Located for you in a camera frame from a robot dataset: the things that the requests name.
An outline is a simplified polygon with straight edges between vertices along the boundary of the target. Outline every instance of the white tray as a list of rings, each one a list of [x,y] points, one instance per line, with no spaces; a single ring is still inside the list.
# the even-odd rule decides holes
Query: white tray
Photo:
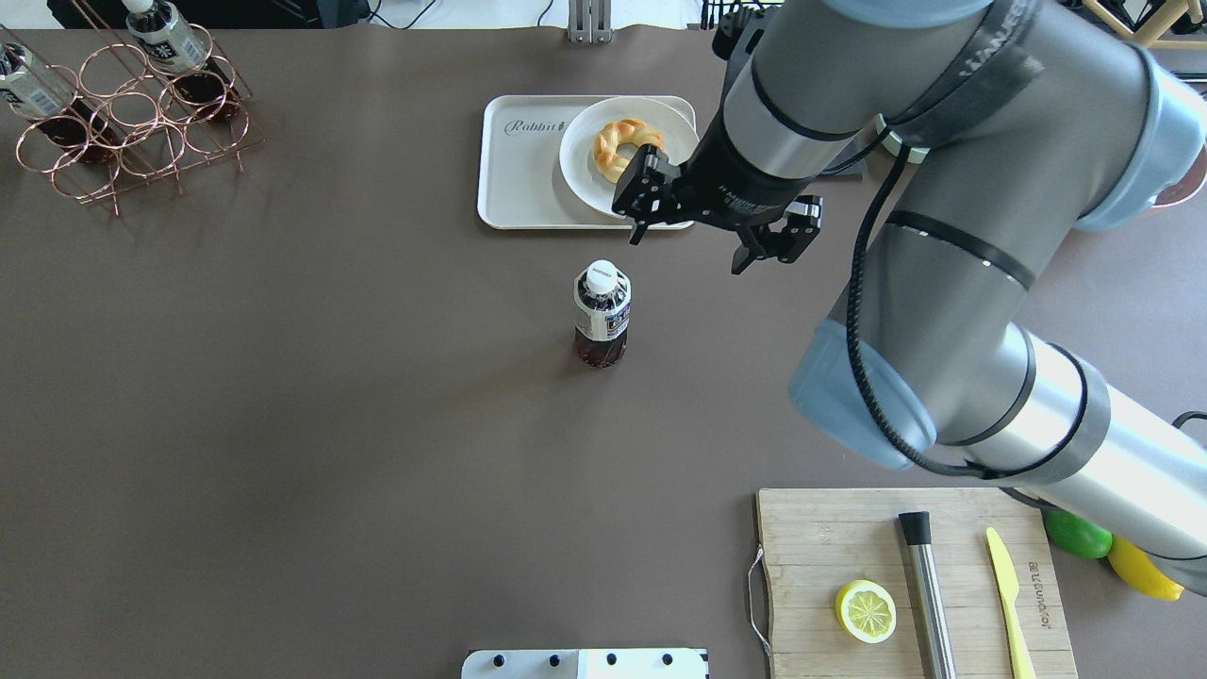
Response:
[[[628,230],[575,195],[561,176],[561,134],[583,109],[606,95],[505,94],[486,105],[482,124],[478,216],[495,228],[606,228]],[[680,96],[649,96],[695,127],[695,109]],[[692,222],[651,226],[686,228]]]

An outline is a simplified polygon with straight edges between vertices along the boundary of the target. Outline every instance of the yellow knife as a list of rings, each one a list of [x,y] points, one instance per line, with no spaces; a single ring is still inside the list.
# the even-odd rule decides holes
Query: yellow knife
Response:
[[[989,556],[993,562],[993,575],[997,578],[997,592],[1002,596],[1002,613],[1005,615],[1005,637],[1010,644],[1010,667],[1014,679],[1036,679],[1036,668],[1031,665],[1027,642],[1022,638],[1022,626],[1019,614],[1014,610],[1014,599],[1019,597],[1019,575],[1014,573],[1010,552],[997,534],[997,531],[985,531],[989,540]]]

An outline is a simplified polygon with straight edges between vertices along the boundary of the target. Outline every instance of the wooden cutting board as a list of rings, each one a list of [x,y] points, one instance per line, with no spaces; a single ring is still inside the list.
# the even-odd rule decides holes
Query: wooden cutting board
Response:
[[[985,543],[992,526],[1010,551],[1015,609],[1039,679],[1077,679],[1060,589],[1038,510],[995,488],[763,490],[772,679],[926,678],[905,540],[897,515],[929,511],[947,630],[961,678],[1010,679],[1005,624]],[[881,584],[897,631],[880,644],[847,634],[834,598],[856,579]]]

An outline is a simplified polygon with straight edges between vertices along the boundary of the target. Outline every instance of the lemon slice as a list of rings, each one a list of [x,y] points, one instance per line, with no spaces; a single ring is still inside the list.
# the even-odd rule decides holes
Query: lemon slice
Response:
[[[1154,599],[1176,602],[1185,590],[1158,570],[1143,550],[1118,535],[1107,552],[1107,561],[1124,583]]]
[[[884,587],[871,580],[852,580],[834,599],[842,630],[868,644],[879,644],[897,630],[897,607]]]

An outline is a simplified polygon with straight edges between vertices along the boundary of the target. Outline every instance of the bottle label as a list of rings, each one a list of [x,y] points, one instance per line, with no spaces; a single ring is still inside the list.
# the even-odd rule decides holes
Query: bottle label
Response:
[[[180,74],[196,69],[205,59],[205,49],[193,33],[193,27],[180,17],[175,7],[168,25],[151,33],[130,31],[134,40],[142,47],[163,70]]]
[[[0,99],[30,118],[45,118],[66,109],[75,99],[75,88],[33,53],[27,51],[22,60],[24,64],[16,71],[0,76]]]
[[[629,277],[623,273],[617,271],[617,288],[604,299],[584,299],[578,279],[575,280],[575,303],[578,306],[576,324],[591,343],[610,343],[629,328],[632,289]]]

